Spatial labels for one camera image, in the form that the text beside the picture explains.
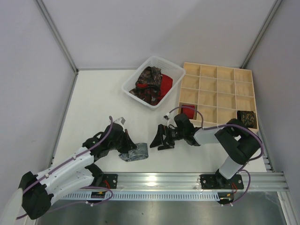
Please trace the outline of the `blue-grey floral tie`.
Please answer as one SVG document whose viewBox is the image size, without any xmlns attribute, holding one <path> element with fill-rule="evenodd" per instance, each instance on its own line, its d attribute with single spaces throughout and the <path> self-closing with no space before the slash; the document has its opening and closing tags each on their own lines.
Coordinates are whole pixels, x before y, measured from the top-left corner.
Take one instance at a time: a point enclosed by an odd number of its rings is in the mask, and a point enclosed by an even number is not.
<svg viewBox="0 0 300 225">
<path fill-rule="evenodd" d="M 149 157 L 147 143 L 137 143 L 136 146 L 136 149 L 129 150 L 128 153 L 120 153 L 119 158 L 125 162 L 134 162 L 147 159 Z"/>
</svg>

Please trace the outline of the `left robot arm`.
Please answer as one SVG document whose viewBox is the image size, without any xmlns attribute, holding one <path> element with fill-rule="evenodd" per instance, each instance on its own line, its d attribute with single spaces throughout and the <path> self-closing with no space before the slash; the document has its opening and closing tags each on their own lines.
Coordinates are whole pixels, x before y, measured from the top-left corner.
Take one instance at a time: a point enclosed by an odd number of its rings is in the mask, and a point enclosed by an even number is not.
<svg viewBox="0 0 300 225">
<path fill-rule="evenodd" d="M 112 123 L 105 131 L 87 139 L 66 161 L 33 174 L 22 176 L 19 187 L 23 190 L 22 208 L 34 220 L 44 215 L 61 197 L 83 187 L 99 187 L 104 173 L 95 164 L 109 151 L 129 153 L 137 145 L 122 125 Z"/>
</svg>

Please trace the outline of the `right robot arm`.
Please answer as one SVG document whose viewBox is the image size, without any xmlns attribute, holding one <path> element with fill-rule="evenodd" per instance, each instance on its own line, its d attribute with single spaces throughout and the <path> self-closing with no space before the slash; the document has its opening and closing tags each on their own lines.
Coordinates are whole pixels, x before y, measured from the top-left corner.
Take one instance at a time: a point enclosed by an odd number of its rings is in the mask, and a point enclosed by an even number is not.
<svg viewBox="0 0 300 225">
<path fill-rule="evenodd" d="M 190 146 L 220 144 L 228 157 L 216 171 L 218 179 L 230 180 L 243 168 L 251 157 L 263 150 L 261 139 L 238 119 L 215 127 L 195 127 L 187 115 L 174 117 L 176 126 L 159 124 L 151 148 L 173 149 L 175 141 L 185 140 Z"/>
</svg>

